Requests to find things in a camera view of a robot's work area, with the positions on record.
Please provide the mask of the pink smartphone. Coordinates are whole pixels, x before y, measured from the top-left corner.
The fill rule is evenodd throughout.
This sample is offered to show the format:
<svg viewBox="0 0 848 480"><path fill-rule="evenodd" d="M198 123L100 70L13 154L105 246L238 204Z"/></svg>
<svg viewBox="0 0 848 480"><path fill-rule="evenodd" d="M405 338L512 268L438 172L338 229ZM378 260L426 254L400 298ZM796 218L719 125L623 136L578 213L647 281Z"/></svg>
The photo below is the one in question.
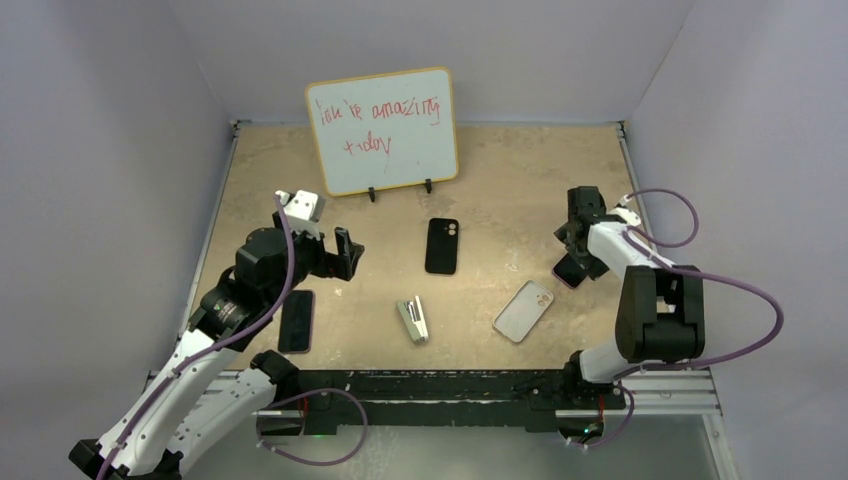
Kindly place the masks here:
<svg viewBox="0 0 848 480"><path fill-rule="evenodd" d="M552 274L571 289L577 289L588 277L581 265L565 254L552 268Z"/></svg>

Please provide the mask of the black phone case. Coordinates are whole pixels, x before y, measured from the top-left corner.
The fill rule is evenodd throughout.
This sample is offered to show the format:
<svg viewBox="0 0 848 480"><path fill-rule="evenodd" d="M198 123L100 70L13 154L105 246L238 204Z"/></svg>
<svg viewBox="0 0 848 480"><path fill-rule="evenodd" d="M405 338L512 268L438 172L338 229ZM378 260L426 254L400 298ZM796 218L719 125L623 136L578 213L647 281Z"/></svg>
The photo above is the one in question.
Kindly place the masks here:
<svg viewBox="0 0 848 480"><path fill-rule="evenodd" d="M428 222L424 268L427 273L453 275L457 269L460 224L456 219Z"/></svg>

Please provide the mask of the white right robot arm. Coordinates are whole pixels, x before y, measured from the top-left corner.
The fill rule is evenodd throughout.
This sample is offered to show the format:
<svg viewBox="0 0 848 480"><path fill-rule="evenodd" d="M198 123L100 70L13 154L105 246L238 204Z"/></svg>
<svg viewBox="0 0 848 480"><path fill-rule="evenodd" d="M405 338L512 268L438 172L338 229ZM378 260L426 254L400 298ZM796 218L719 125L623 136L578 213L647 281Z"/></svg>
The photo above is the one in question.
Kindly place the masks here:
<svg viewBox="0 0 848 480"><path fill-rule="evenodd" d="M622 282L612 337L573 353L565 365L561 392L576 407L630 368L695 359L705 346L697 268L675 265L640 239L642 219L629 208L631 199L609 207L598 187L573 187L566 221L554 232L566 253L553 274L565 285L575 289L606 274Z"/></svg>

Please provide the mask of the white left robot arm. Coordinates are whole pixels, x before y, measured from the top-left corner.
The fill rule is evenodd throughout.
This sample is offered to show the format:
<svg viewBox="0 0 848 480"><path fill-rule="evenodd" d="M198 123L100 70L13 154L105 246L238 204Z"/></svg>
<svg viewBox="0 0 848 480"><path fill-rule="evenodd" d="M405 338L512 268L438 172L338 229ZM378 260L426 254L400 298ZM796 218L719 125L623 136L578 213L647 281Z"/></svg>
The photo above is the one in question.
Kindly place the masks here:
<svg viewBox="0 0 848 480"><path fill-rule="evenodd" d="M337 250L329 253L322 234L304 229L277 226L250 233L141 397L106 433L78 441L70 462L90 479L181 479L248 415L327 393L325 387L304 389L300 370L267 350L223 392L198 402L300 282L308 276L352 279L364 248L343 228L335 238Z"/></svg>

